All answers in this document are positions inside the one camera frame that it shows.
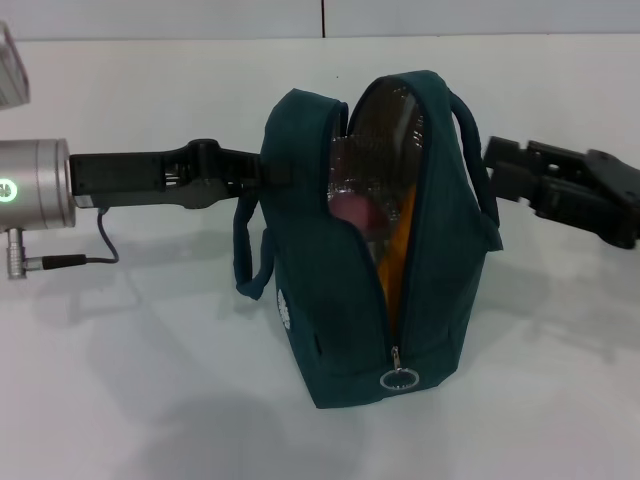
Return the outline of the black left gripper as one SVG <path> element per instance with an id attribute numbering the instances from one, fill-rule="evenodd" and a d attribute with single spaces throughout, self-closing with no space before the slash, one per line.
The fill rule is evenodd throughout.
<path id="1" fill-rule="evenodd" d="M 289 164 L 268 166 L 259 154 L 225 149 L 215 140 L 194 140 L 167 151 L 73 154 L 68 163 L 71 193 L 83 209 L 205 209 L 292 180 Z"/>

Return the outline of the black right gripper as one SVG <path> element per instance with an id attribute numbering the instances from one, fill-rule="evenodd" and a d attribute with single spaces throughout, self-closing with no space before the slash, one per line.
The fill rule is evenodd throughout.
<path id="1" fill-rule="evenodd" d="M 521 145 L 496 136 L 489 138 L 483 163 L 493 169 L 489 192 L 495 198 L 525 199 L 540 218 L 594 233 L 617 248 L 636 247 L 638 168 L 599 150 Z"/>

